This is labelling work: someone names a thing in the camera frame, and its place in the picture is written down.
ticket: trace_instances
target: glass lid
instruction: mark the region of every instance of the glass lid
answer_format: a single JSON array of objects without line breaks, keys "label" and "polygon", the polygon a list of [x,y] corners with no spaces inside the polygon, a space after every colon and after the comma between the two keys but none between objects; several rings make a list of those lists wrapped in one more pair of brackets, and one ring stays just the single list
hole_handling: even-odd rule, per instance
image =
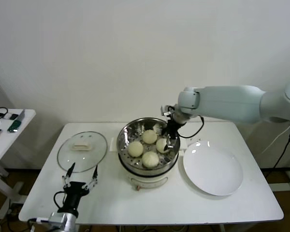
[{"label": "glass lid", "polygon": [[95,167],[106,151],[106,138],[98,132],[86,131],[72,136],[61,145],[57,162],[66,171],[75,162],[73,172],[81,173]]}]

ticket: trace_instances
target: power cord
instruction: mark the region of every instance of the power cord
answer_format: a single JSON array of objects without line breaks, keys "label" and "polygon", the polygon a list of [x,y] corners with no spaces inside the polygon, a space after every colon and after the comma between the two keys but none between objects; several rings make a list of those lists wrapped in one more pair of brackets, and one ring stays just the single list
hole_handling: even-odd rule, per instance
[{"label": "power cord", "polygon": [[[287,143],[286,143],[286,145],[285,145],[285,148],[284,148],[283,152],[281,153],[280,157],[278,158],[278,160],[277,160],[276,164],[274,165],[273,169],[276,168],[276,166],[278,165],[279,161],[280,161],[281,158],[284,156],[284,154],[285,154],[285,152],[286,152],[287,147],[288,147],[289,144],[290,144],[290,134],[289,134],[289,139],[288,139],[288,141],[287,141]],[[265,179],[266,179],[270,174],[272,174],[272,172],[273,172],[273,170],[270,171],[270,172],[265,176]]]},{"label": "power cord", "polygon": [[60,193],[65,193],[64,191],[59,191],[59,192],[56,192],[55,194],[54,194],[54,197],[53,197],[53,200],[54,200],[54,203],[55,203],[55,205],[58,207],[58,209],[60,209],[61,207],[58,205],[58,203],[56,202],[56,196],[58,195],[58,194],[60,194]]},{"label": "power cord", "polygon": [[[173,106],[168,106],[168,111],[170,111],[170,109],[172,109],[173,111],[175,110],[175,107],[173,107]],[[204,126],[204,118],[201,116],[201,115],[198,115],[199,117],[200,117],[200,119],[201,119],[201,122],[202,122],[202,125],[201,125],[201,127],[197,130],[197,132],[195,132],[192,136],[188,136],[188,137],[186,137],[186,136],[182,136],[182,135],[180,135],[179,134],[179,132],[177,132],[178,133],[178,135],[179,135],[179,137],[182,137],[182,138],[184,138],[184,139],[190,139],[190,138],[192,138],[193,136],[196,136],[201,130],[202,130],[202,128],[203,128],[203,126]]]},{"label": "power cord", "polygon": [[1,116],[0,116],[0,119],[1,119],[1,118],[3,118],[3,117],[4,117],[4,116],[9,112],[9,110],[8,110],[8,108],[6,108],[6,107],[4,107],[4,106],[0,107],[0,109],[5,109],[5,113],[1,113],[1,112],[0,112],[0,115],[1,115]]},{"label": "power cord", "polygon": [[286,133],[288,130],[290,129],[290,125],[283,131],[281,132],[278,136],[276,136],[276,138],[259,154],[257,154],[257,156],[262,155],[264,152],[267,151],[267,149],[269,149],[271,147],[271,145],[273,145],[273,143],[275,143],[275,141],[284,133]]},{"label": "power cord", "polygon": [[197,132],[195,132],[192,136],[182,136],[182,135],[180,135],[178,132],[178,135],[179,135],[179,137],[182,137],[182,138],[184,138],[184,139],[190,139],[190,138],[192,138],[193,136],[196,136],[197,135],[197,133],[199,133],[201,130],[202,130],[202,128],[203,128],[203,126],[204,126],[204,118],[201,116],[201,115],[198,115],[199,117],[200,117],[200,119],[201,119],[201,121],[202,121],[202,125],[201,125],[201,127],[197,130]]},{"label": "power cord", "polygon": [[[9,209],[11,210],[11,199],[9,200]],[[14,230],[12,230],[12,228],[11,228],[11,225],[10,225],[10,215],[8,214],[7,216],[6,216],[6,222],[7,222],[7,226],[8,226],[8,229],[9,229],[9,231],[10,232],[16,232],[16,231],[14,231]],[[36,222],[37,221],[37,219],[36,218],[30,218],[28,221],[27,221],[27,228],[25,228],[25,229],[23,229],[23,230],[21,230],[21,231],[17,231],[17,232],[24,232],[24,231],[30,231],[30,229],[31,229],[31,222]]]}]

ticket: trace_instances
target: white plate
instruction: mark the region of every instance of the white plate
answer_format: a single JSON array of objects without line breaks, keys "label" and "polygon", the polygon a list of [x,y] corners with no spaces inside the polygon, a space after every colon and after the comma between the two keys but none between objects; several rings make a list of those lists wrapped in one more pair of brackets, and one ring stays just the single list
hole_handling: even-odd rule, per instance
[{"label": "white plate", "polygon": [[197,187],[216,196],[234,193],[243,182],[243,170],[236,157],[209,141],[196,142],[188,147],[184,169]]}]

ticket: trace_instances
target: white wall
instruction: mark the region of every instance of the white wall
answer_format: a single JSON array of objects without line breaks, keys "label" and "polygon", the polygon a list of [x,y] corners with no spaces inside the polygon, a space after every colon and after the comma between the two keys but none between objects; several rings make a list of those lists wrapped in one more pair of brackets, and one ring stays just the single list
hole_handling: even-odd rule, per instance
[{"label": "white wall", "polygon": [[[185,86],[289,80],[290,0],[0,0],[0,86],[37,111],[9,167],[41,167],[67,122],[158,116]],[[251,139],[262,125],[240,126],[250,147],[268,142]]]}]

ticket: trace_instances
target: table leg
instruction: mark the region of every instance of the table leg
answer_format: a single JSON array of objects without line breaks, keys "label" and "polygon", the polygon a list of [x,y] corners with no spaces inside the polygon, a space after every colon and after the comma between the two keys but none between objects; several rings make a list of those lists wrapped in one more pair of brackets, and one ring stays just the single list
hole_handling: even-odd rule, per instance
[{"label": "table leg", "polygon": [[228,229],[227,232],[245,232],[254,227],[256,224],[257,223],[237,224]]},{"label": "table leg", "polygon": [[226,232],[226,229],[224,228],[223,224],[219,224],[219,229],[220,229],[220,232]]},{"label": "table leg", "polygon": [[[290,178],[290,171],[287,171],[286,174]],[[289,183],[276,183],[276,184],[269,184],[273,192],[280,192],[280,191],[290,191],[290,182]]]},{"label": "table leg", "polygon": [[9,209],[10,202],[23,204],[27,198],[27,196],[21,196],[18,192],[21,190],[22,186],[24,185],[23,182],[17,182],[14,188],[8,186],[5,182],[0,179],[0,192],[7,196],[5,203],[3,204],[0,210],[0,219],[3,219]]},{"label": "table leg", "polygon": [[3,177],[7,177],[9,173],[0,165],[0,175]]}]

